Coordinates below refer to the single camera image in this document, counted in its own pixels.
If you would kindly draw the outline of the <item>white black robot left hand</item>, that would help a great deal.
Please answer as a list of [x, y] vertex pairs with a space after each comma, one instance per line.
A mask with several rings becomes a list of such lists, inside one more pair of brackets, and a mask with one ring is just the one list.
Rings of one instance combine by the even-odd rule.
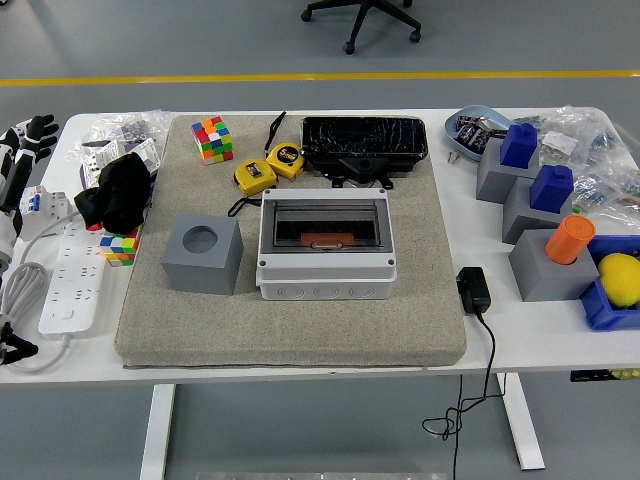
[[21, 229], [19, 203], [33, 168], [48, 157], [59, 125], [52, 114], [37, 115], [1, 134], [1, 257], [8, 260]]

